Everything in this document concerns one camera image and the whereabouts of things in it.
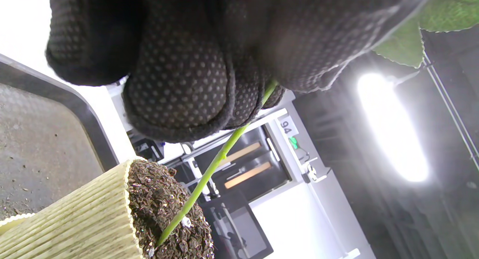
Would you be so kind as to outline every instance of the dotted grip glove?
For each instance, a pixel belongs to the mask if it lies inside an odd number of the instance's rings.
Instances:
[[[75,85],[127,76],[130,123],[171,143],[252,120],[265,84],[327,89],[426,0],[50,0],[49,65]]]

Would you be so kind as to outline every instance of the white wall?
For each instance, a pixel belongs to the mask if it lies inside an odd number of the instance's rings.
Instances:
[[[267,259],[342,257],[307,184],[275,196],[253,212],[274,250]]]

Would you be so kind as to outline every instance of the finger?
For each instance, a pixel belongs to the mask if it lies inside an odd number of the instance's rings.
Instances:
[[[263,105],[262,109],[270,109],[272,107],[276,107],[279,104],[279,101],[281,101],[281,98],[283,98],[285,91],[286,89],[284,89],[283,87],[276,86],[272,94],[269,96],[268,100]]]
[[[202,0],[144,0],[149,10],[132,78],[123,91],[131,124],[171,143],[224,129],[235,78]]]
[[[262,107],[265,78],[253,58],[238,50],[233,55],[236,97],[233,115],[225,129],[232,130],[251,122]]]
[[[50,0],[48,64],[75,85],[100,86],[126,76],[137,59],[140,0]]]

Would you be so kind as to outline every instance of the green led light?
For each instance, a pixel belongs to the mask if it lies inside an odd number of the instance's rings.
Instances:
[[[291,145],[293,145],[293,148],[296,150],[298,148],[298,141],[294,137],[290,137],[289,141],[291,142]]]

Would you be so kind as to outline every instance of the soil particle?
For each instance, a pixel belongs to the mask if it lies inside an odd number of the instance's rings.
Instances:
[[[184,188],[173,178],[175,173],[156,162],[135,160],[131,166],[130,208],[143,255],[147,259],[213,259],[211,229],[197,204],[186,215],[192,225],[180,223],[166,242],[156,247],[163,228],[188,199]]]

